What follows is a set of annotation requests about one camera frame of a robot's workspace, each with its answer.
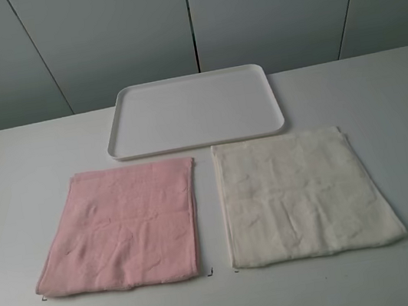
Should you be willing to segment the pink towel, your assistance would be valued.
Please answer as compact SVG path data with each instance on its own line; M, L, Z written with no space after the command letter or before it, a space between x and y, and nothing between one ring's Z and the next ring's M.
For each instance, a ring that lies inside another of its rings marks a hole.
M199 276L192 157L82 172L35 291L46 298Z

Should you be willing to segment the cream white towel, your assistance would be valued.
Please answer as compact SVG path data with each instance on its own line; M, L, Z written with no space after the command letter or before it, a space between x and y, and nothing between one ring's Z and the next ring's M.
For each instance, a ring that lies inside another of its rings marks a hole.
M408 233L337 127L211 151L236 269L389 245Z

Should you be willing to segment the white rectangular plastic tray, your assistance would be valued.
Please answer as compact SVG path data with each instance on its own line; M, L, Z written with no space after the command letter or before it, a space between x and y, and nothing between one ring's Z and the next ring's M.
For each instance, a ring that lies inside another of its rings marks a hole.
M255 64L125 87L115 104L107 153L119 161L271 136L285 125Z

